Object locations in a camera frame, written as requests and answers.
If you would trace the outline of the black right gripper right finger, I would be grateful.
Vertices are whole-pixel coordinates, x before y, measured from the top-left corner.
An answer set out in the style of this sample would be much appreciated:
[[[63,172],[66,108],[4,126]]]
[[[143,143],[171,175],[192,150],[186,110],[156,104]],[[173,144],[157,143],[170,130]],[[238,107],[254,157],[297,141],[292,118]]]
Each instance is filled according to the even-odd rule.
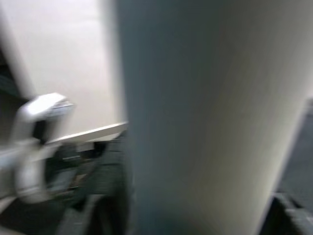
[[[313,214],[284,193],[275,193],[259,234],[311,235]]]

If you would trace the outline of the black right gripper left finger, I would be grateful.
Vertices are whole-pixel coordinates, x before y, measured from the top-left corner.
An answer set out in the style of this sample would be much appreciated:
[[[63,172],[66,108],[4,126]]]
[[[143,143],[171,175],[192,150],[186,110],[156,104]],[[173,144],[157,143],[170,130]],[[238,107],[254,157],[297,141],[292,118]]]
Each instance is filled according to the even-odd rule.
[[[107,141],[93,164],[71,194],[57,233],[131,234],[132,175],[127,157],[127,131]]]

